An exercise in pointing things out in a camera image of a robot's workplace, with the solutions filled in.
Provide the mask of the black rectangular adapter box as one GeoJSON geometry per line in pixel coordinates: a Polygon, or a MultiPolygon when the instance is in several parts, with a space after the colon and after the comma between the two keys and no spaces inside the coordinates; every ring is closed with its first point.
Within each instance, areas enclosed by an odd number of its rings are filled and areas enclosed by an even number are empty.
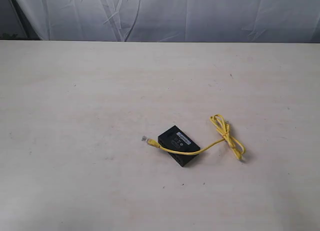
{"type": "MultiPolygon", "coordinates": [[[[158,143],[168,150],[193,153],[199,151],[201,148],[193,142],[182,130],[176,125],[172,126],[157,138],[158,143]]],[[[185,155],[170,153],[169,155],[181,166],[186,166],[196,155],[185,155]]]]}

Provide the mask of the white backdrop curtain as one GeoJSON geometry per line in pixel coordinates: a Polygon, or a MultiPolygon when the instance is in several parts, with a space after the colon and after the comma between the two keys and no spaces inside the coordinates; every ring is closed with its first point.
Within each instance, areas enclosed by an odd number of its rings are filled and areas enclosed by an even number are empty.
{"type": "MultiPolygon", "coordinates": [[[[320,41],[320,0],[16,1],[40,40],[320,41]]],[[[9,0],[0,0],[0,37],[25,37],[9,0]]]]}

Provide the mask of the dark pole behind curtain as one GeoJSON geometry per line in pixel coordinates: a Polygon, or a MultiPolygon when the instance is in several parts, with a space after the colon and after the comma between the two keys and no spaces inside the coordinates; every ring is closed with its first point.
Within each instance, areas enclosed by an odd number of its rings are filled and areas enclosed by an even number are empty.
{"type": "Polygon", "coordinates": [[[24,33],[24,37],[22,37],[21,40],[39,41],[40,40],[39,36],[36,34],[35,30],[33,29],[32,25],[30,24],[28,18],[24,14],[17,0],[9,0],[9,1],[17,16],[19,25],[21,26],[21,29],[23,30],[23,33],[24,33]]]}

